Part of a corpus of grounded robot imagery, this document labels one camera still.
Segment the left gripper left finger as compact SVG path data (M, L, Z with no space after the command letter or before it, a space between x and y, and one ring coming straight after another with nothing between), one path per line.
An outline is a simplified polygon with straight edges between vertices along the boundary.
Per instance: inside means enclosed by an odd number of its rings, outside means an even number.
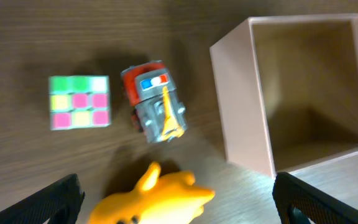
M85 199L76 174L70 174L0 212L0 224L75 223Z

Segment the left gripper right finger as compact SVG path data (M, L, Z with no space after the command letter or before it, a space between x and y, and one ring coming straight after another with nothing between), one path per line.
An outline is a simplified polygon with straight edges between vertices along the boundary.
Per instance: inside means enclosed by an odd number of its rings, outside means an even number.
M272 196L284 224L358 224L358 210L287 172L276 175Z

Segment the multicoloured puzzle cube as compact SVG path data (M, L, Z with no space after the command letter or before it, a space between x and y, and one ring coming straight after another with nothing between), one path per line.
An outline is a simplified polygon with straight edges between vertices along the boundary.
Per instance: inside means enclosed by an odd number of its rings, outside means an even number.
M52 76L48 79L50 129L103 128L111 124L109 77Z

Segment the red grey toy truck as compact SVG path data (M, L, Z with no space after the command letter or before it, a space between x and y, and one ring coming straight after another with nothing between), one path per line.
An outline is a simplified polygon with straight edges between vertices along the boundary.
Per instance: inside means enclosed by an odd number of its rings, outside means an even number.
M187 130L185 105L161 60L132 65L121 72L121 80L133 107L132 121L148 143L171 141Z

